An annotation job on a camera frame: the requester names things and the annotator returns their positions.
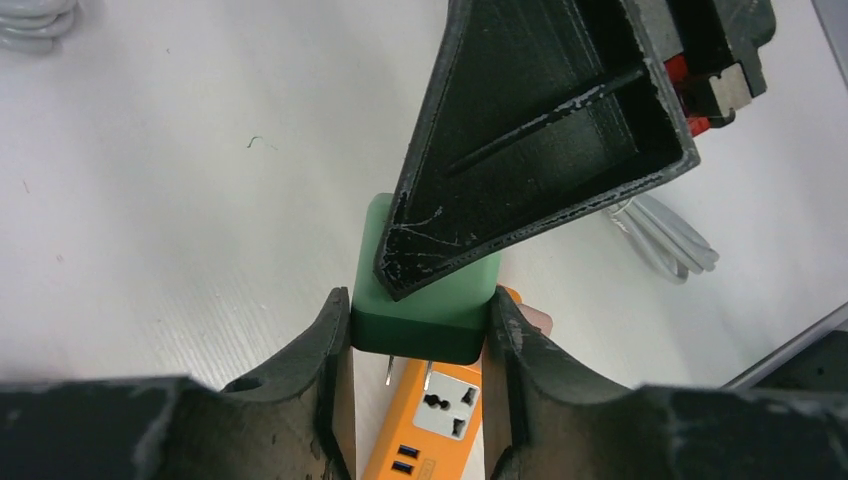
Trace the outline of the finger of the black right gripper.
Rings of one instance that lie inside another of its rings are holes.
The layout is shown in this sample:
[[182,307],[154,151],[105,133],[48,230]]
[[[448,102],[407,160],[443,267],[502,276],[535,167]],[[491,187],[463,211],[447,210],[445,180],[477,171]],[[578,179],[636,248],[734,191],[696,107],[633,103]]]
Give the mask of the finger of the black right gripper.
[[634,1],[452,1],[374,272],[396,300],[700,161]]

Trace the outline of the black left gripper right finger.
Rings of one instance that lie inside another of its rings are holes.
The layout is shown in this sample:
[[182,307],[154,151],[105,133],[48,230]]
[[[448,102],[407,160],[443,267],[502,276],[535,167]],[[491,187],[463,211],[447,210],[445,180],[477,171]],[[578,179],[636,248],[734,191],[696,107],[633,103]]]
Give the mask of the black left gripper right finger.
[[489,302],[482,430],[489,479],[843,479],[847,398],[620,385]]

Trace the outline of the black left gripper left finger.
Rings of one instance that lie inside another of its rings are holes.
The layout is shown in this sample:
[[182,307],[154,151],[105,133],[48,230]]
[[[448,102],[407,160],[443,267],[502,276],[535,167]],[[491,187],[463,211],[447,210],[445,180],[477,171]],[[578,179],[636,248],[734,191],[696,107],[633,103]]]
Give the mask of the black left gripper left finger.
[[351,479],[350,303],[215,390],[187,376],[5,383],[5,479]]

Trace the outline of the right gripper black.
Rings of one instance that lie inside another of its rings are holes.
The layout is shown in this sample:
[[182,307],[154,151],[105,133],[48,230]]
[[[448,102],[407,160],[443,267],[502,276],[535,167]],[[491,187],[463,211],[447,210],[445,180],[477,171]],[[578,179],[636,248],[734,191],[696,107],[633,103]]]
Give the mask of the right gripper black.
[[627,1],[696,137],[730,125],[767,90],[760,49],[775,36],[770,1]]

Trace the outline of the pink adapter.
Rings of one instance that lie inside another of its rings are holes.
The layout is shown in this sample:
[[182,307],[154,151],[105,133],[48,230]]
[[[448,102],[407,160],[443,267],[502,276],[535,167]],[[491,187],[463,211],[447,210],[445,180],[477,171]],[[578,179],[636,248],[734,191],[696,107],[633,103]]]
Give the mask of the pink adapter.
[[550,336],[553,328],[553,320],[550,315],[525,304],[520,304],[519,310],[529,324],[543,335]]

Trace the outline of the orange power strip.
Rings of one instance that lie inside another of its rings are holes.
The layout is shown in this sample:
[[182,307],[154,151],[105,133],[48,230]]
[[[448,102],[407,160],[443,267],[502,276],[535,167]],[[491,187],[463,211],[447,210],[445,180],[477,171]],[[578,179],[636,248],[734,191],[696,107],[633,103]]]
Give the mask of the orange power strip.
[[460,479],[482,424],[482,376],[472,365],[411,359],[394,378],[364,479]]

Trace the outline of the green adapter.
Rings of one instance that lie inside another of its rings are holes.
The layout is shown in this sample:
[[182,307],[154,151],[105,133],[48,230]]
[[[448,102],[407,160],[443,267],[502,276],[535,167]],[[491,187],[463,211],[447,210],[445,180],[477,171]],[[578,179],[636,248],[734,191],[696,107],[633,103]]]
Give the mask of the green adapter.
[[501,255],[496,253],[395,301],[374,274],[392,195],[370,201],[351,300],[351,341],[360,351],[471,365],[482,351]]

